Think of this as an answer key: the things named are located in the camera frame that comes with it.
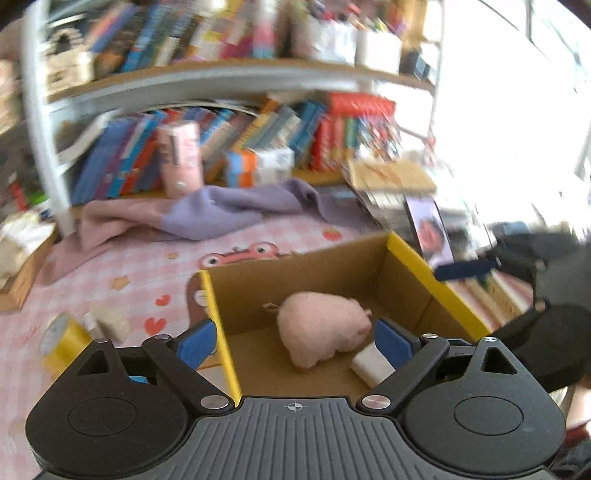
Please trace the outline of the yellow cardboard box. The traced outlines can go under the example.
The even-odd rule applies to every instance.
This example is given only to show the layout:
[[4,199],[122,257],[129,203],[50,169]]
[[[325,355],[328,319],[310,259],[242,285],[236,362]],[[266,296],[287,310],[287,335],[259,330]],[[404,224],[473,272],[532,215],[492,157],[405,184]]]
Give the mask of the yellow cardboard box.
[[396,234],[304,254],[270,244],[203,258],[186,286],[191,323],[217,327],[216,357],[232,398],[358,399],[352,369],[379,320],[421,335],[477,340],[490,332]]

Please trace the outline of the beige eraser block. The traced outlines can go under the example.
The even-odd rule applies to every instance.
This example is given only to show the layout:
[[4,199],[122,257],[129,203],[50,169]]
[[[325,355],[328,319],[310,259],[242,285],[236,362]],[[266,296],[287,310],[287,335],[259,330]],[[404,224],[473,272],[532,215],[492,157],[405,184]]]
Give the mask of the beige eraser block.
[[108,305],[95,304],[91,306],[90,313],[109,339],[119,344],[126,341],[131,327],[129,320],[120,310]]

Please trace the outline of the white bookshelf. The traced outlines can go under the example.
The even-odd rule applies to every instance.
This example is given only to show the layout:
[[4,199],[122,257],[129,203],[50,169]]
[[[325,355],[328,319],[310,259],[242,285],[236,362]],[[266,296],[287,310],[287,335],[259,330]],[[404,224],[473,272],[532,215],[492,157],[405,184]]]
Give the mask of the white bookshelf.
[[77,122],[108,111],[128,114],[199,99],[252,100],[257,94],[288,90],[372,92],[378,82],[436,92],[434,85],[412,76],[366,67],[301,59],[227,59],[138,70],[50,95],[42,48],[49,9],[49,2],[35,1],[23,12],[22,90],[31,149],[51,213],[63,236],[75,229],[67,169],[60,164],[55,147],[54,135],[64,121]]

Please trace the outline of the wooden chess box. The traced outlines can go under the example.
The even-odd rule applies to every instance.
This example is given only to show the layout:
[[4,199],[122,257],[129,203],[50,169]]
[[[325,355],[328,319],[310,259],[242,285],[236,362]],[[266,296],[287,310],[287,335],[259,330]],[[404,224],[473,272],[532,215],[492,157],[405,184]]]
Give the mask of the wooden chess box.
[[22,309],[57,236],[57,229],[53,226],[49,237],[28,257],[20,271],[9,279],[1,289],[0,311],[2,314]]

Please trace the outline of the orange white small box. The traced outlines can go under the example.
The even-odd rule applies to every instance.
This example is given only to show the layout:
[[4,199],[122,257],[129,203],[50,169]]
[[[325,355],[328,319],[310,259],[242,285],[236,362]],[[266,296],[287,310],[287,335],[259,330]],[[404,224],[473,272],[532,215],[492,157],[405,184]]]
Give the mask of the orange white small box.
[[283,183],[294,169],[294,151],[288,147],[229,151],[225,161],[225,184],[252,188]]

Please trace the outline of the pink plush pig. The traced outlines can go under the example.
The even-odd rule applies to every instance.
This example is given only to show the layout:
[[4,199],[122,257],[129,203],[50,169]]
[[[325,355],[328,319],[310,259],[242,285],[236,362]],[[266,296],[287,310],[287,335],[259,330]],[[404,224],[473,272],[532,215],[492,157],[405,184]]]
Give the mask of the pink plush pig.
[[356,350],[373,327],[370,309],[339,295],[301,291],[263,308],[276,314],[280,341],[300,371]]

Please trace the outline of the cream quilted handbag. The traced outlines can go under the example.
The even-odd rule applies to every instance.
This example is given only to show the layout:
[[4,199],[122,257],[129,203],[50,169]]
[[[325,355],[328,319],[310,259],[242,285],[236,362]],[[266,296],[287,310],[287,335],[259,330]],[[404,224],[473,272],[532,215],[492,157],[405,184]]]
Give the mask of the cream quilted handbag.
[[93,55],[82,33],[74,27],[55,30],[45,49],[46,86],[49,95],[84,85],[94,79]]

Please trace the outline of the tissue pack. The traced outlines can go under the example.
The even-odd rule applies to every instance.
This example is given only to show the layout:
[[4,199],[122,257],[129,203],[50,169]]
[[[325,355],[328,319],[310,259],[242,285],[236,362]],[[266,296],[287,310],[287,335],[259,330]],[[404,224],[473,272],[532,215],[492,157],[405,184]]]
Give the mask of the tissue pack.
[[19,212],[1,224],[1,288],[13,279],[27,259],[51,236],[55,225],[34,211]]

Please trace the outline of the smartphone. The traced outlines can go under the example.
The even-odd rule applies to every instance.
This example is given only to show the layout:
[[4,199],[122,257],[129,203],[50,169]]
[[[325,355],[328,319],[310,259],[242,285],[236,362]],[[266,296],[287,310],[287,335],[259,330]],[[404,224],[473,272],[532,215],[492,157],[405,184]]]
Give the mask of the smartphone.
[[454,262],[454,254],[436,202],[429,197],[407,197],[406,208],[423,259],[435,269]]

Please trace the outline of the white pen holder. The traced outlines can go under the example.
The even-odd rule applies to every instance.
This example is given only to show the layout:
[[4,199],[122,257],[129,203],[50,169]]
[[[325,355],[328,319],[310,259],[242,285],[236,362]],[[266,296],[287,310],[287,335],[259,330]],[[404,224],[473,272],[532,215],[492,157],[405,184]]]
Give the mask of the white pen holder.
[[361,30],[356,43],[356,67],[398,74],[403,41],[391,32]]

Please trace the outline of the yellow tape roll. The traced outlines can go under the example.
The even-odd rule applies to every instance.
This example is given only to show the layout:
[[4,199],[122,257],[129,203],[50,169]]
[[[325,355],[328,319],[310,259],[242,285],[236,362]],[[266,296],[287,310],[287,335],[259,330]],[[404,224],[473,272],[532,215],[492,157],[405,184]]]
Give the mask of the yellow tape roll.
[[38,350],[45,369],[56,379],[91,342],[86,328],[69,312],[62,312],[44,330]]

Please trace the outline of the pink checkered tablecloth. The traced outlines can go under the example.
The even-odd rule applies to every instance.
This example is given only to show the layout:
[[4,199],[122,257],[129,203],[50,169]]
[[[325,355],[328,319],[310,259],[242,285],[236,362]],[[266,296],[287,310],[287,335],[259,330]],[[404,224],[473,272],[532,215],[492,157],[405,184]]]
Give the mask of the pink checkered tablecloth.
[[24,435],[30,409],[51,383],[38,346],[58,314],[80,316],[91,307],[110,307],[130,324],[127,344],[141,343],[146,327],[171,335],[188,325],[185,288],[208,253],[271,243],[281,254],[328,248],[360,237],[314,217],[270,217],[245,230],[203,242],[145,242],[124,238],[54,284],[34,284],[22,309],[1,317],[1,476],[32,479],[38,473]]

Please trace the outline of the pink purple towel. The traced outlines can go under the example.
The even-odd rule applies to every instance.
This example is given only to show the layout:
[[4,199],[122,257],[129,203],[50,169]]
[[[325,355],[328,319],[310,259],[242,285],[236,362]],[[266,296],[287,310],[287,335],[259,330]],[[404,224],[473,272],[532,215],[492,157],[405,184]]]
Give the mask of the pink purple towel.
[[252,226],[266,216],[300,214],[358,230],[373,225],[355,200],[338,200],[300,179],[290,179],[250,189],[206,186],[177,200],[92,201],[83,208],[68,239],[82,252],[130,233],[152,240],[204,241]]

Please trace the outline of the pink cartoon canister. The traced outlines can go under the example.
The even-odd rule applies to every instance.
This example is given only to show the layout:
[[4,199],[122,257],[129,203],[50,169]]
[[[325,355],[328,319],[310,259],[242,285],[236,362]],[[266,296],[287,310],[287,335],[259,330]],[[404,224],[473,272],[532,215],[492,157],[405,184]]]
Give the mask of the pink cartoon canister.
[[171,199],[183,198],[204,186],[197,122],[180,120],[161,125],[157,139],[166,195]]

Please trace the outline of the brown notebook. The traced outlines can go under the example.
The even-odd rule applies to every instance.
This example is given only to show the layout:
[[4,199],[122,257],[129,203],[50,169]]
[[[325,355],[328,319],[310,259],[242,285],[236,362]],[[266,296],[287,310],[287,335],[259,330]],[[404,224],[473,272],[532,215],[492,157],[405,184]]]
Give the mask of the brown notebook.
[[437,186],[423,167],[413,161],[349,161],[346,182],[358,191],[432,195]]

